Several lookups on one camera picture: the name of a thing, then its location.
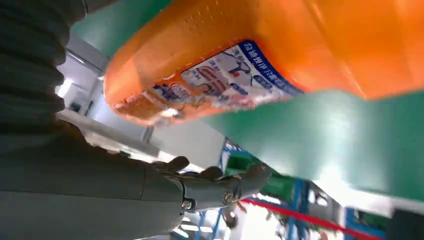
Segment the red line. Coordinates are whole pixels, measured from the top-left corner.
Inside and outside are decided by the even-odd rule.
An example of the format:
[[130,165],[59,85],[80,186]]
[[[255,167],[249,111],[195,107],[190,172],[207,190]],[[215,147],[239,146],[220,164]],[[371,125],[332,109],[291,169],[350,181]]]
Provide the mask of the red line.
[[299,213],[297,211],[288,210],[288,209],[285,209],[285,208],[282,208],[282,207],[274,206],[274,205],[271,205],[271,204],[266,204],[266,203],[255,201],[255,200],[248,199],[248,198],[242,199],[241,201],[244,202],[244,203],[257,205],[257,206],[269,209],[271,211],[278,212],[278,213],[293,217],[295,219],[299,219],[299,220],[303,220],[303,221],[310,222],[310,223],[313,223],[313,224],[318,224],[318,225],[321,225],[321,226],[324,226],[324,227],[327,227],[327,228],[339,230],[339,231],[342,231],[342,232],[349,234],[349,235],[356,237],[356,238],[365,239],[365,240],[380,240],[379,237],[371,236],[371,235],[368,235],[368,234],[365,234],[365,233],[362,233],[362,232],[359,232],[359,231],[355,231],[353,229],[344,228],[344,227],[341,227],[341,226],[339,226],[335,223],[325,221],[325,220],[322,220],[322,219],[319,219],[319,218],[316,218],[316,217],[313,217],[313,216],[310,216],[310,215],[307,215],[307,214],[304,214],[304,213]]

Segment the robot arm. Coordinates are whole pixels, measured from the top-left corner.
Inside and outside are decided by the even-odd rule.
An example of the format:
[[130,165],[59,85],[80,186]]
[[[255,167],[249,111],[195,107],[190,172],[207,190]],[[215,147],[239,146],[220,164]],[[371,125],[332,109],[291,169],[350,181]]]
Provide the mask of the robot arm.
[[[112,2],[0,1],[0,239],[135,240],[259,190],[240,176],[216,182],[108,154],[56,119],[69,28]],[[261,184],[267,171],[256,171]]]

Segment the product label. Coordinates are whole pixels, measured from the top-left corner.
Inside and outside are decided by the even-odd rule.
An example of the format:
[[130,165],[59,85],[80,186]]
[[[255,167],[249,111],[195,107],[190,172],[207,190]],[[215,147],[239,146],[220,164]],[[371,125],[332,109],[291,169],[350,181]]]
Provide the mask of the product label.
[[[191,90],[218,107],[250,108],[303,94],[275,70],[251,40],[234,45],[183,71],[181,78]],[[176,91],[172,90],[174,95],[167,95],[167,99],[175,101],[175,98],[183,98],[184,95],[175,94]]]

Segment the orange bottle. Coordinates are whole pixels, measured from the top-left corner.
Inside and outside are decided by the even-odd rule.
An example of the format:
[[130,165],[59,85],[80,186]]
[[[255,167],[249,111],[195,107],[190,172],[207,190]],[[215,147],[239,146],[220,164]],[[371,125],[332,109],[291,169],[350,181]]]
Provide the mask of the orange bottle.
[[339,89],[423,88],[422,0],[175,0],[114,56],[105,96],[167,125]]

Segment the green surface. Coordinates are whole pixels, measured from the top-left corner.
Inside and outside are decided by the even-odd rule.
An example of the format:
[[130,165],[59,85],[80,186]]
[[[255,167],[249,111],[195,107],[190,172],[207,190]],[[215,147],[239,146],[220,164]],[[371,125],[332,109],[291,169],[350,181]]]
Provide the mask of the green surface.
[[120,0],[89,15],[71,29],[80,38],[111,57],[171,0]]
[[321,92],[204,121],[283,175],[424,201],[423,107]]

